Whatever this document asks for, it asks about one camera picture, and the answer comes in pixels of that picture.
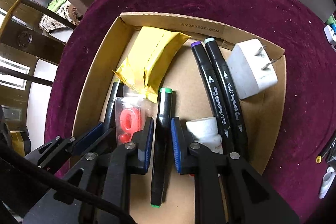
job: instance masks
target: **brown cardboard surface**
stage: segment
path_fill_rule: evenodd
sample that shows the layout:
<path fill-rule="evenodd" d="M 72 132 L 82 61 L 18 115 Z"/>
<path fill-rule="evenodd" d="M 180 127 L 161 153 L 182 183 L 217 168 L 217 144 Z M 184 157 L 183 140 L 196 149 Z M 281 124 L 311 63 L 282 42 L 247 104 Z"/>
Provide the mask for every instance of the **brown cardboard surface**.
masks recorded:
<path fill-rule="evenodd" d="M 222 43 L 228 48 L 240 41 L 258 38 L 253 34 L 214 21 L 180 15 L 166 16 L 167 14 L 155 14 L 152 17 L 152 13 L 149 14 L 122 14 L 122 20 L 116 19 L 110 28 L 85 81 L 73 126 L 73 136 L 79 136 L 96 125 L 99 119 L 101 121 L 104 119 L 112 86 L 112 70 L 115 70 L 118 63 L 122 63 L 125 59 L 139 33 L 138 27 L 133 28 L 128 24 L 140 26 L 141 18 L 143 18 L 144 26 L 183 31 L 182 28 L 177 29 L 182 22 L 188 22 L 191 25 L 204 22 L 208 28 L 216 27 L 221 30 L 220 36 L 216 36 L 219 38 L 217 43 Z M 211 31 L 206 30 L 205 32 L 201 35 L 212 35 Z M 200 34 L 194 35 L 181 47 L 173 58 L 163 80 L 164 87 L 172 88 L 175 91 L 175 115 L 180 117 L 182 124 L 187 120 L 212 115 L 190 48 L 191 42 L 199 37 Z M 278 83 L 264 92 L 242 100 L 241 107 L 249 139 L 250 163 L 259 173 L 262 173 L 272 153 L 281 124 L 286 91 L 286 60 L 282 55 L 283 49 L 267 40 L 259 39 L 268 46 L 268 54 L 273 54 L 273 58 L 278 59 L 273 64 Z M 225 48 L 222 48 L 221 51 L 226 59 L 231 53 Z M 154 120 L 156 112 L 157 106 L 154 106 L 152 110 Z M 153 208 L 150 205 L 152 168 L 145 176 L 132 175 L 130 214 L 137 223 L 194 223 L 194 179 L 188 175 L 181 176 L 176 172 L 173 157 L 169 158 L 169 162 L 171 167 L 169 186 L 165 202 L 160 208 Z"/>

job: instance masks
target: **white wall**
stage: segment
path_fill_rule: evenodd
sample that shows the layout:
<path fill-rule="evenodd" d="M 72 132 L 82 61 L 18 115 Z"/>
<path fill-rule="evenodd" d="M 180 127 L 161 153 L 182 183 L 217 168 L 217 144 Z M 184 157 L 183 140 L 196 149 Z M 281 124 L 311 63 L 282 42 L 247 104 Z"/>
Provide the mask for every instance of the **white wall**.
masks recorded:
<path fill-rule="evenodd" d="M 39 59 L 34 76 L 54 81 L 56 70 L 57 66 Z M 44 144 L 44 127 L 50 92 L 51 86 L 31 83 L 27 108 L 27 127 L 32 151 Z"/>

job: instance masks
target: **charger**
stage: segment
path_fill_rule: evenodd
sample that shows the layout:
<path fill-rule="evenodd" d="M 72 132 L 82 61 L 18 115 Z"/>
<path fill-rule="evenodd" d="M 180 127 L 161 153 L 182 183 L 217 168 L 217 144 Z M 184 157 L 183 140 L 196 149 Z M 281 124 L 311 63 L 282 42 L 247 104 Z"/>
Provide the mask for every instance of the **charger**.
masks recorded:
<path fill-rule="evenodd" d="M 239 99 L 258 94 L 278 82 L 273 62 L 256 38 L 234 46 L 227 65 Z"/>

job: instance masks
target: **wooden chair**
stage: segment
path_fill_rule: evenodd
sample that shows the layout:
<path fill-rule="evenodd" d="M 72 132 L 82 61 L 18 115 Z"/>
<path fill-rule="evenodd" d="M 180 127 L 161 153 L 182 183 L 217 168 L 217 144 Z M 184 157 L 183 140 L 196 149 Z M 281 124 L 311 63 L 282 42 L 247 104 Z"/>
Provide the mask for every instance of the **wooden chair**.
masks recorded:
<path fill-rule="evenodd" d="M 0 42 L 20 51 L 35 55 L 41 59 L 47 60 L 54 64 L 59 64 L 64 45 L 57 40 L 46 37 L 31 29 L 28 29 L 14 21 L 12 21 L 13 13 L 19 5 L 27 5 L 43 14 L 57 20 L 63 25 L 75 29 L 75 25 L 67 21 L 65 18 L 48 10 L 47 8 L 38 5 L 30 0 L 17 0 L 8 10 L 2 25 L 0 26 Z M 11 75 L 23 80 L 39 83 L 42 85 L 52 86 L 53 82 L 44 80 L 38 77 L 26 75 L 24 73 L 11 70 L 0 66 L 0 73 Z"/>

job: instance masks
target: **marker with green cap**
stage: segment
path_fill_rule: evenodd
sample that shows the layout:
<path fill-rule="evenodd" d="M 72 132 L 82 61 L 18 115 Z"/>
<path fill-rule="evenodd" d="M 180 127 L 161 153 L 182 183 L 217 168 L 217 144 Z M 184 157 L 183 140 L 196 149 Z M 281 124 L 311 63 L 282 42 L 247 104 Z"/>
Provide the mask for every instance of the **marker with green cap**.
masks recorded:
<path fill-rule="evenodd" d="M 157 108 L 154 160 L 151 186 L 151 205 L 160 207 L 165 188 L 166 150 L 171 127 L 172 89 L 161 88 Z"/>

